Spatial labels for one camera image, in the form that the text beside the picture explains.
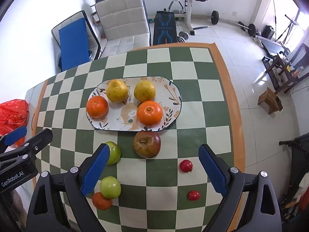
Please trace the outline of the green apple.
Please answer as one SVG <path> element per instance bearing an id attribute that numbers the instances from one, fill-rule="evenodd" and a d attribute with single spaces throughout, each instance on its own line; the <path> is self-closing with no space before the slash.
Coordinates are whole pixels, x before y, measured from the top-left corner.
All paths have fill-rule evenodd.
<path id="1" fill-rule="evenodd" d="M 110 148 L 110 158 L 107 162 L 107 165 L 113 165 L 117 163 L 121 157 L 121 149 L 120 147 L 112 141 L 106 142 L 108 147 Z"/>
<path id="2" fill-rule="evenodd" d="M 100 191 L 106 199 L 116 199 L 121 194 L 121 184 L 115 177 L 108 176 L 101 180 Z"/>

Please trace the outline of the yellow lemon pointed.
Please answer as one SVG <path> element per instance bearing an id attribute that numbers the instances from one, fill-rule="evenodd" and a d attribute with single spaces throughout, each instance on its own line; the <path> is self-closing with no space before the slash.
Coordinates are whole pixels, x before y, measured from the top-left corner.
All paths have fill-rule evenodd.
<path id="1" fill-rule="evenodd" d="M 128 95 L 128 87 L 124 81 L 113 79 L 106 88 L 106 96 L 113 103 L 124 102 Z"/>

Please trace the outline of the red apple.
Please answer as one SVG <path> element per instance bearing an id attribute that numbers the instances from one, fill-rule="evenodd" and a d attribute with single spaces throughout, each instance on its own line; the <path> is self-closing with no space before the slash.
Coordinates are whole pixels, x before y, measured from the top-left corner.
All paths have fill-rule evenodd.
<path id="1" fill-rule="evenodd" d="M 132 143 L 135 152 L 143 158 L 154 158 L 161 149 L 161 138 L 156 132 L 139 131 Z"/>

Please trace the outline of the large orange mandarin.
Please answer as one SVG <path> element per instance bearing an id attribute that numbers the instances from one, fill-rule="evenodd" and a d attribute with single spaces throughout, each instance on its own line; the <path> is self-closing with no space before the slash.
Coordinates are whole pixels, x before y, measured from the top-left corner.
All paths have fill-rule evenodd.
<path id="1" fill-rule="evenodd" d="M 154 126 L 161 122 L 163 112 L 161 106 L 154 101 L 145 101 L 137 108 L 137 119 L 145 126 Z"/>

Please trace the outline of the yellow lemon round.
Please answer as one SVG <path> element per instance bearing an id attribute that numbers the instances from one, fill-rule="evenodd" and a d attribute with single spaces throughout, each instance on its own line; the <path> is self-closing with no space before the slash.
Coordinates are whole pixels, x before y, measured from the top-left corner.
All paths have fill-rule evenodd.
<path id="1" fill-rule="evenodd" d="M 142 80 L 134 89 L 134 96 L 139 102 L 152 101 L 156 95 L 156 88 L 152 82 Z"/>

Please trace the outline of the red plastic bag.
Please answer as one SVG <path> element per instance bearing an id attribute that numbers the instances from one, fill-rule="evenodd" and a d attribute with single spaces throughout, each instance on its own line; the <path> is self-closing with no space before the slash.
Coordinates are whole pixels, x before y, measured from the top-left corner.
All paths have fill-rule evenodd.
<path id="1" fill-rule="evenodd" d="M 25 100 L 11 100 L 1 103 L 1 136 L 8 134 L 18 127 L 26 127 L 28 122 L 28 103 Z M 12 145 L 13 148 L 21 147 L 25 141 L 23 137 Z"/>

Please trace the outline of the small orange mandarin near edge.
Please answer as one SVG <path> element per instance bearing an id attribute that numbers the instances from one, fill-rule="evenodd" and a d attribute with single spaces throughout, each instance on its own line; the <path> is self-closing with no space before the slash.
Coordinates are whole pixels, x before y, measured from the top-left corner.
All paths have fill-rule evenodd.
<path id="1" fill-rule="evenodd" d="M 103 197 L 101 192 L 97 192 L 92 196 L 93 205 L 101 211 L 109 210 L 112 206 L 112 200 Z"/>

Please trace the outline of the red tomato lower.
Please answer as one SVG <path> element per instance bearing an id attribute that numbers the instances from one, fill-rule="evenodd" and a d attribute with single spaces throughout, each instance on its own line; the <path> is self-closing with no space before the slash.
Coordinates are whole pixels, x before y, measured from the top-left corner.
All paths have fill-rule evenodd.
<path id="1" fill-rule="evenodd" d="M 196 201 L 196 200 L 199 200 L 201 198 L 201 194 L 200 194 L 199 191 L 192 190 L 192 191 L 188 192 L 187 198 L 190 201 Z"/>

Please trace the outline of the red tomato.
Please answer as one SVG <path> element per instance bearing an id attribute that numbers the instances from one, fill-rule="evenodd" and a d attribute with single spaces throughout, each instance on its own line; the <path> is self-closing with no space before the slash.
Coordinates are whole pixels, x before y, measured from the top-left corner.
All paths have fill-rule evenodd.
<path id="1" fill-rule="evenodd" d="M 196 201 L 196 200 L 199 200 L 201 198 L 201 194 L 200 194 L 199 191 L 192 190 L 192 191 L 188 192 L 187 198 L 190 201 Z"/>
<path id="2" fill-rule="evenodd" d="M 185 159 L 183 161 L 180 162 L 179 164 L 179 169 L 183 172 L 183 173 L 188 173 L 188 172 L 192 172 L 193 170 L 193 163 L 188 160 Z"/>

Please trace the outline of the black treadmill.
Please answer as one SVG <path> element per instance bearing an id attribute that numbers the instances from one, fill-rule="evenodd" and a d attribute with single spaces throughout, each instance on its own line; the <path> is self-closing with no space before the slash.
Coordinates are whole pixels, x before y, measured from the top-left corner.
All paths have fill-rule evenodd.
<path id="1" fill-rule="evenodd" d="M 308 133 L 292 140 L 280 141 L 279 145 L 287 145 L 292 152 L 290 182 L 286 194 L 286 199 L 292 200 L 299 183 L 308 172 Z"/>

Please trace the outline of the floral ceramic plate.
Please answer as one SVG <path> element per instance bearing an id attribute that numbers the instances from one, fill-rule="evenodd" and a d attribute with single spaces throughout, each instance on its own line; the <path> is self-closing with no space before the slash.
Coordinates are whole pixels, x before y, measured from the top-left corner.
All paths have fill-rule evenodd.
<path id="1" fill-rule="evenodd" d="M 157 102 L 163 111 L 162 119 L 153 126 L 146 126 L 139 122 L 136 111 L 140 104 L 134 97 L 135 86 L 140 81 L 150 81 L 154 84 Z M 123 103 L 113 103 L 106 96 L 106 88 L 110 80 L 99 84 L 89 95 L 104 97 L 108 102 L 108 113 L 102 118 L 93 118 L 88 113 L 86 116 L 91 125 L 97 130 L 108 131 L 162 131 L 169 127 L 179 116 L 182 108 L 181 94 L 177 86 L 165 77 L 131 77 L 121 78 L 128 87 L 128 95 Z"/>

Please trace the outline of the blue folding mat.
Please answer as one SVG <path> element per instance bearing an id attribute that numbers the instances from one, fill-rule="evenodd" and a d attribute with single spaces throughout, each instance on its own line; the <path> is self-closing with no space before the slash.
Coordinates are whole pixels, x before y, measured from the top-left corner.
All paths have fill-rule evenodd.
<path id="1" fill-rule="evenodd" d="M 100 56 L 100 42 L 84 10 L 56 25 L 51 33 L 60 48 L 58 66 L 61 71 L 96 60 Z"/>

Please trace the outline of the green checkered tablecloth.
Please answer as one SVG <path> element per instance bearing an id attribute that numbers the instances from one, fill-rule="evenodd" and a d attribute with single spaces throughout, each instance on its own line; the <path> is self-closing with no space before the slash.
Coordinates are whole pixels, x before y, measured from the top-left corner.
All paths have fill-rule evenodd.
<path id="1" fill-rule="evenodd" d="M 86 117 L 90 93 L 114 78 L 165 77 L 181 94 L 178 118 L 159 131 L 161 150 L 153 159 L 138 156 L 136 131 L 95 129 Z M 102 177 L 115 177 L 120 196 L 109 210 L 94 210 L 106 231 L 202 231 L 222 200 L 198 159 L 206 143 L 229 166 L 244 167 L 244 139 L 237 97 L 215 45 L 141 49 L 111 55 L 59 73 L 30 89 L 29 132 L 50 128 L 53 140 L 37 156 L 39 171 L 66 172 L 92 155 L 101 143 L 119 145 L 121 158 Z M 192 172 L 179 169 L 193 163 Z M 189 191 L 201 198 L 190 201 Z"/>

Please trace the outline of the beige cushioned chair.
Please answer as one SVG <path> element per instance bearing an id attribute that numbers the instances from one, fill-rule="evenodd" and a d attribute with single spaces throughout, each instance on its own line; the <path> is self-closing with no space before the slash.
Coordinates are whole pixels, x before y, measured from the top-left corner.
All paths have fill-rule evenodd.
<path id="1" fill-rule="evenodd" d="M 107 39 L 101 58 L 151 45 L 144 0 L 104 0 L 95 9 Z"/>

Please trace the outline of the black workout bench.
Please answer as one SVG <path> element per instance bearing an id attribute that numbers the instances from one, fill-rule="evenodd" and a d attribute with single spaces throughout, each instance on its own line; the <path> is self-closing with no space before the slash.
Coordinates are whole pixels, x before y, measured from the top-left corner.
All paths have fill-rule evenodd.
<path id="1" fill-rule="evenodd" d="M 158 11 L 154 23 L 153 46 L 177 42 L 177 29 L 173 12 Z"/>

